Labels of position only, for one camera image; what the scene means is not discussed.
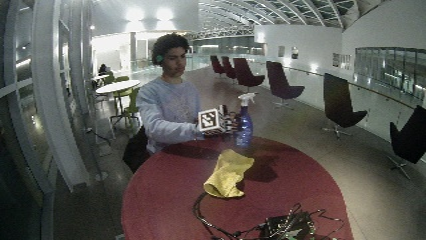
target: black wire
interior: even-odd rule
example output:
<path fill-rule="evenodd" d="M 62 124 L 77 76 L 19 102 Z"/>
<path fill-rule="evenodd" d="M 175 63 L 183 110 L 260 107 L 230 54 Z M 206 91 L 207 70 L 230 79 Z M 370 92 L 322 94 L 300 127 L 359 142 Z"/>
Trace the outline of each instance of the black wire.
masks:
<path fill-rule="evenodd" d="M 328 219 L 328 220 L 332 220 L 332 221 L 339 221 L 342 222 L 342 225 L 339 226 L 338 229 L 335 229 L 334 231 L 331 231 L 320 240 L 324 240 L 328 238 L 328 236 L 335 233 L 336 231 L 339 231 L 344 225 L 344 222 L 343 220 L 338 219 L 338 218 L 330 218 L 327 216 L 323 215 L 323 213 L 326 212 L 324 209 L 319 209 L 316 210 L 315 212 L 311 212 L 311 213 L 306 213 L 303 214 L 302 212 L 302 209 L 300 209 L 300 204 L 296 203 L 292 205 L 290 211 L 288 211 L 288 214 L 287 214 L 287 217 L 286 217 L 286 220 L 284 220 L 284 223 L 282 224 L 282 226 L 279 227 L 278 230 L 274 231 L 274 233 L 268 233 L 270 235 L 266 236 L 266 237 L 258 237 L 258 238 L 244 238 L 248 234 L 248 232 L 251 232 L 252 230 L 260 230 L 262 227 L 266 225 L 266 223 L 260 223 L 258 224 L 256 226 L 254 226 L 252 228 L 250 228 L 248 230 L 244 230 L 244 231 L 235 231 L 234 234 L 228 233 L 227 231 L 224 231 L 222 228 L 214 226 L 210 222 L 207 222 L 207 220 L 204 219 L 204 217 L 202 216 L 200 214 L 200 210 L 199 210 L 199 204 L 200 204 L 200 201 L 203 199 L 203 197 L 207 195 L 206 192 L 200 193 L 195 202 L 194 202 L 194 205 L 193 205 L 193 208 L 191 208 L 191 211 L 193 211 L 193 214 L 195 216 L 195 218 L 200 221 L 200 223 L 203 224 L 203 226 L 206 227 L 210 235 L 211 235 L 211 239 L 216 239 L 216 240 L 223 240 L 223 238 L 219 238 L 219 237 L 215 237 L 211 233 L 211 231 L 208 230 L 208 228 L 214 228 L 216 231 L 219 231 L 220 233 L 223 233 L 226 235 L 226 237 L 228 239 L 238 239 L 238 240 L 260 240 L 260 239 L 270 239 L 272 236 L 276 236 L 276 240 L 279 239 L 284 239 L 286 238 L 286 232 L 291 229 L 291 226 L 294 225 L 294 223 L 298 222 L 298 220 L 300 218 L 303 218 L 307 214 L 308 218 L 311 217 L 312 214 L 318 214 L 318 217 L 322 217 L 324 219 Z"/>
<path fill-rule="evenodd" d="M 110 141 L 109 141 L 107 138 L 105 138 L 101 135 L 98 135 L 93 130 L 90 130 L 87 133 L 93 133 L 98 138 L 103 139 L 107 142 L 107 145 L 110 146 Z"/>

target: cable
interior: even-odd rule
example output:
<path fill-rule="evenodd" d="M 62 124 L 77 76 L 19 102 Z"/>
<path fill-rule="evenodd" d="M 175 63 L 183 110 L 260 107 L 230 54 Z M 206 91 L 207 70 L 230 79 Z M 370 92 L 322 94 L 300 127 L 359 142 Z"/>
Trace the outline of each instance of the cable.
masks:
<path fill-rule="evenodd" d="M 109 139 L 105 138 L 105 137 L 102 137 L 102 136 L 99 136 L 99 135 L 93 131 L 91 128 L 87 128 L 86 131 L 85 131 L 85 133 L 93 133 L 98 138 L 103 139 L 103 140 L 107 142 L 107 145 L 110 146 L 110 141 L 109 141 Z"/>
<path fill-rule="evenodd" d="M 228 239 L 238 239 L 238 240 L 260 240 L 260 239 L 270 239 L 272 236 L 279 235 L 279 237 L 284 237 L 284 233 L 287 232 L 287 230 L 291 228 L 294 222 L 298 220 L 299 217 L 290 217 L 294 215 L 294 213 L 300 209 L 300 205 L 299 204 L 295 204 L 292 206 L 292 208 L 290 209 L 290 213 L 288 213 L 288 216 L 287 216 L 287 219 L 286 219 L 286 222 L 283 224 L 283 226 L 268 236 L 266 237 L 256 237 L 256 238 L 238 238 L 240 236 L 242 233 L 246 233 L 244 236 L 247 235 L 248 232 L 251 232 L 254 229 L 256 230 L 260 230 L 263 227 L 264 227 L 264 223 L 260 223 L 258 224 L 256 226 L 254 226 L 252 228 L 250 228 L 248 230 L 244 230 L 244 231 L 235 231 L 234 234 L 228 233 L 227 231 L 224 231 L 222 228 L 216 227 L 215 225 L 212 225 L 206 219 L 204 217 L 202 216 L 200 214 L 200 210 L 199 210 L 199 205 L 200 205 L 200 201 L 203 199 L 203 197 L 207 195 L 206 192 L 200 193 L 195 202 L 194 202 L 194 205 L 193 205 L 193 208 L 191 208 L 191 211 L 193 211 L 193 214 L 195 216 L 195 218 L 200 221 L 200 223 L 206 226 L 206 227 L 210 227 L 210 228 L 214 228 L 216 231 L 219 231 L 220 233 L 223 233 L 226 235 L 226 237 Z M 211 239 L 223 239 L 223 238 L 218 238 L 212 235 L 211 231 L 208 231 L 210 234 L 211 234 Z"/>
<path fill-rule="evenodd" d="M 228 239 L 238 239 L 238 240 L 262 240 L 262 239 L 271 239 L 271 237 L 275 237 L 274 239 L 275 240 L 282 240 L 284 238 L 287 238 L 287 235 L 286 233 L 288 232 L 288 230 L 291 229 L 292 225 L 298 222 L 300 222 L 302 220 L 308 220 L 307 221 L 307 226 L 308 226 L 308 229 L 310 229 L 310 234 L 314 233 L 314 224 L 312 224 L 312 220 L 311 220 L 311 215 L 318 214 L 318 217 L 320 218 L 324 218 L 324 219 L 328 219 L 328 220 L 332 220 L 332 221 L 339 221 L 342 222 L 342 225 L 334 230 L 331 231 L 323 238 L 320 238 L 320 240 L 326 240 L 328 239 L 328 236 L 335 233 L 336 231 L 339 231 L 344 225 L 344 222 L 343 220 L 338 219 L 338 218 L 330 218 L 327 216 L 324 216 L 324 212 L 326 210 L 324 209 L 319 209 L 311 213 L 307 213 L 307 212 L 303 212 L 302 209 L 300 209 L 300 204 L 296 203 L 292 205 L 290 211 L 288 211 L 288 214 L 286 216 L 286 219 L 284 219 L 284 222 L 282 225 L 278 225 L 279 228 L 268 235 L 268 236 L 264 236 L 264 237 L 256 237 L 256 238 L 246 238 L 247 234 L 252 231 L 252 230 L 260 230 L 263 229 L 266 223 L 260 223 L 258 224 L 256 226 L 254 226 L 252 228 L 250 228 L 248 230 L 244 230 L 244 231 L 235 231 L 232 234 L 228 233 L 226 230 L 223 230 L 222 228 L 216 227 L 215 225 L 212 225 L 206 219 L 204 217 L 202 216 L 200 214 L 200 210 L 199 210 L 199 205 L 200 205 L 200 201 L 203 199 L 203 197 L 207 195 L 206 192 L 200 193 L 195 202 L 194 202 L 194 205 L 193 205 L 193 214 L 195 216 L 195 218 L 200 221 L 200 223 L 203 224 L 203 226 L 206 227 L 206 230 L 208 231 L 210 235 L 211 235 L 211 239 L 214 240 L 224 240 L 223 238 L 220 237 L 215 237 L 210 231 L 208 228 L 214 228 L 216 231 L 219 231 L 220 233 L 224 234 L 224 236 L 228 238 Z"/>

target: blue spray bottle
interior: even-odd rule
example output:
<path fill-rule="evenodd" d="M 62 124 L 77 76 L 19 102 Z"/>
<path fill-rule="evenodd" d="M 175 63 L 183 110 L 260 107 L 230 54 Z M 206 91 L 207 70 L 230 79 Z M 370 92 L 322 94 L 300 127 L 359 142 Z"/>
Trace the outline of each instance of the blue spray bottle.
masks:
<path fill-rule="evenodd" d="M 254 96 L 254 93 L 246 93 L 238 97 L 238 99 L 240 99 L 240 112 L 238 131 L 235 133 L 235 145 L 242 148 L 247 148 L 251 142 L 252 122 L 248 115 L 248 100 L 254 103 Z"/>

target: red round table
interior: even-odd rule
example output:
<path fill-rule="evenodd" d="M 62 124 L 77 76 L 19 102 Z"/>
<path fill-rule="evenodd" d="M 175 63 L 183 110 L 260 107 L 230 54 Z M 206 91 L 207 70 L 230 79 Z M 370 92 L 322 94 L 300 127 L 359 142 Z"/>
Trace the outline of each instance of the red round table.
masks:
<path fill-rule="evenodd" d="M 232 233 L 287 215 L 295 203 L 302 210 L 324 209 L 324 215 L 342 219 L 342 229 L 330 237 L 352 239 L 346 205 L 339 188 L 322 166 L 290 146 L 254 137 L 248 149 L 231 141 L 210 138 L 174 144 L 154 154 L 134 173 L 123 193 L 121 224 L 126 240 L 210 239 L 211 234 L 193 215 L 193 204 L 203 192 L 202 184 L 212 173 L 224 149 L 254 158 L 238 189 L 239 198 L 206 196 L 200 213 L 216 227 Z M 326 236 L 340 222 L 314 218 L 316 234 Z M 214 236 L 222 233 L 208 228 Z M 247 237 L 256 237 L 254 231 Z"/>

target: man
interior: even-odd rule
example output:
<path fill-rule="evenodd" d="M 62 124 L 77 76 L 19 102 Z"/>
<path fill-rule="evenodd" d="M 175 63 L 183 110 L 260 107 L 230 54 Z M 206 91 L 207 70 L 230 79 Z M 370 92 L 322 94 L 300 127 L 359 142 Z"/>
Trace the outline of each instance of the man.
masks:
<path fill-rule="evenodd" d="M 157 39 L 151 62 L 162 74 L 138 91 L 138 107 L 150 154 L 169 144 L 203 139 L 194 123 L 199 112 L 199 96 L 194 85 L 183 81 L 187 40 L 175 33 Z"/>

